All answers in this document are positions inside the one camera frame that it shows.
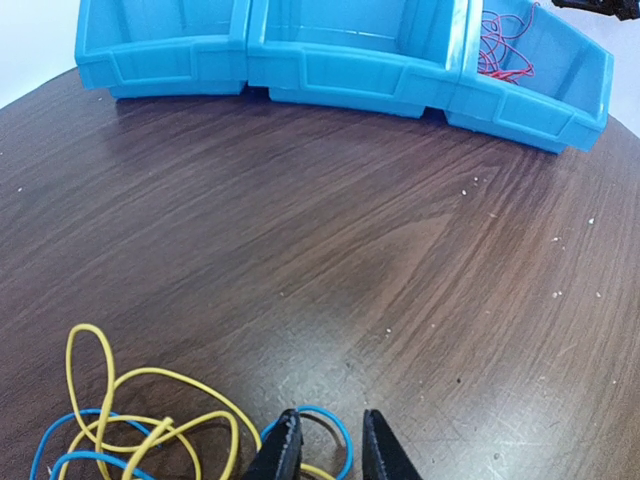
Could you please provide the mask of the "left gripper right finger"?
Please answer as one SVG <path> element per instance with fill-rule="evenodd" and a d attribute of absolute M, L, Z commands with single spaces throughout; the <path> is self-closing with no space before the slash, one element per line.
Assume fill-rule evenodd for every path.
<path fill-rule="evenodd" d="M 364 411 L 361 460 L 364 479 L 422 479 L 384 415 L 377 409 Z"/>

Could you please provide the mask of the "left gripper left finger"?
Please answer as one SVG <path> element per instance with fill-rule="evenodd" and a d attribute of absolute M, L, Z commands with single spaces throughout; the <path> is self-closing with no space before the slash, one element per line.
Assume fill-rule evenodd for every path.
<path fill-rule="evenodd" d="M 299 412 L 285 410 L 268 432 L 242 480 L 294 480 L 301 477 L 303 435 Z"/>

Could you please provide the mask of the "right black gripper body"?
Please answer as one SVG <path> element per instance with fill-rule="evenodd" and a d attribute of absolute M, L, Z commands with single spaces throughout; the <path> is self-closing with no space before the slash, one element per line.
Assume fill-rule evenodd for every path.
<path fill-rule="evenodd" d="M 639 19 L 638 0 L 553 0 L 552 4 L 559 8 L 615 16 L 620 21 Z"/>

